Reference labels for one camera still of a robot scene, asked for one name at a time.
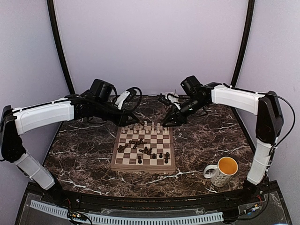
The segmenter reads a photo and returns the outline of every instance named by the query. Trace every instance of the chessboard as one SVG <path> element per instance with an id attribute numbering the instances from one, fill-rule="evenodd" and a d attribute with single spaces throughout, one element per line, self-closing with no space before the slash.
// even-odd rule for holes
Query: chessboard
<path id="1" fill-rule="evenodd" d="M 146 144 L 135 146 L 132 143 L 141 139 Z M 142 153 L 145 147 L 151 149 L 151 154 Z M 175 171 L 174 159 L 172 128 L 163 128 L 159 123 L 147 126 L 145 122 L 144 126 L 135 124 L 118 129 L 111 169 L 121 172 L 172 173 Z"/>

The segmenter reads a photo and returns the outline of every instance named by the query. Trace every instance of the dark marble surface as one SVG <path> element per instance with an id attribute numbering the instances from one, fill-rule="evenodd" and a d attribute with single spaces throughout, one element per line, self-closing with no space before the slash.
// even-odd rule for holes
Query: dark marble surface
<path id="1" fill-rule="evenodd" d="M 162 122 L 167 108 L 156 97 L 143 97 L 136 115 Z M 53 142 L 45 167 L 56 174 L 65 190 L 123 197 L 179 197 L 225 192 L 242 188 L 253 153 L 231 109 L 207 107 L 189 116 L 188 124 L 173 128 L 176 171 L 172 174 L 117 172 L 110 169 L 117 127 L 108 122 L 65 122 Z M 237 160 L 239 170 L 224 187 L 203 177 L 209 164 L 223 156 Z"/>

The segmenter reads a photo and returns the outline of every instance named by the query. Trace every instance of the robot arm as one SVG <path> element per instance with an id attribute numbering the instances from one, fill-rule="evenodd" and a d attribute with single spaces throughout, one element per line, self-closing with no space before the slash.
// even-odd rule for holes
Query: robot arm
<path id="1" fill-rule="evenodd" d="M 237 90 L 220 83 L 202 85 L 195 76 L 186 78 L 182 88 L 190 97 L 180 105 L 180 110 L 173 106 L 164 118 L 163 126 L 180 126 L 187 123 L 187 117 L 198 109 L 211 103 L 228 105 L 257 115 L 256 151 L 251 169 L 244 182 L 244 189 L 253 189 L 264 178 L 274 154 L 274 146 L 283 126 L 283 115 L 275 92 L 262 95 L 256 92 Z"/>
<path id="2" fill-rule="evenodd" d="M 30 179 L 47 191 L 54 201 L 63 201 L 60 183 L 23 147 L 20 135 L 52 123 L 92 116 L 110 120 L 117 126 L 138 123 L 139 120 L 132 111 L 123 108 L 123 104 L 130 102 L 136 91 L 128 89 L 116 100 L 109 102 L 113 89 L 112 84 L 96 79 L 91 88 L 81 95 L 70 95 L 26 108 L 12 109 L 10 105 L 6 106 L 0 125 L 2 157 L 17 165 Z"/>

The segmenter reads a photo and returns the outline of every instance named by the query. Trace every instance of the mug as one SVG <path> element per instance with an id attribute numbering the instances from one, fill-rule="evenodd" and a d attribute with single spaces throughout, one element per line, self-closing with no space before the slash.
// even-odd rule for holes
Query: mug
<path id="1" fill-rule="evenodd" d="M 213 185 L 223 187 L 231 177 L 238 171 L 238 163 L 231 157 L 221 158 L 217 165 L 208 165 L 203 171 L 205 178 L 210 179 Z M 207 174 L 208 170 L 214 170 L 212 173 Z"/>

